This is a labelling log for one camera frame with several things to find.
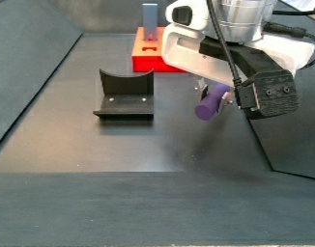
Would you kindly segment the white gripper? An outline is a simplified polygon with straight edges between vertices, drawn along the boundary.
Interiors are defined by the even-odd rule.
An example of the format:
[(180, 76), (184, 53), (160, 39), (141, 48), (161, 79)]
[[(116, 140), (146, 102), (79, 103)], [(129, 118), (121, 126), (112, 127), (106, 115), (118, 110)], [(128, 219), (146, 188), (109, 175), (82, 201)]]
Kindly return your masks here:
[[(201, 77), (195, 90), (200, 99), (208, 95), (205, 78), (232, 85), (235, 76), (247, 79), (234, 63), (228, 44), (235, 43), (266, 52), (293, 75), (314, 64), (315, 45), (299, 35), (281, 30), (266, 31), (278, 0), (177, 0), (165, 10), (169, 21), (163, 34), (164, 62)], [(235, 102), (226, 92), (218, 113)]]

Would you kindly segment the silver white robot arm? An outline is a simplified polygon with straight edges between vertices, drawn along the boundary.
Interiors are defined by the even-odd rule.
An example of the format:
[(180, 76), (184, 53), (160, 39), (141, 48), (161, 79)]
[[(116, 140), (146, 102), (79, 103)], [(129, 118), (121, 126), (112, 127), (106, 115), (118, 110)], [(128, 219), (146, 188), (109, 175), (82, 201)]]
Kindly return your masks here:
[(298, 110), (295, 74), (315, 64), (306, 30), (270, 21), (278, 0), (177, 0), (167, 7), (164, 62), (199, 76), (195, 113), (236, 103), (251, 119)]

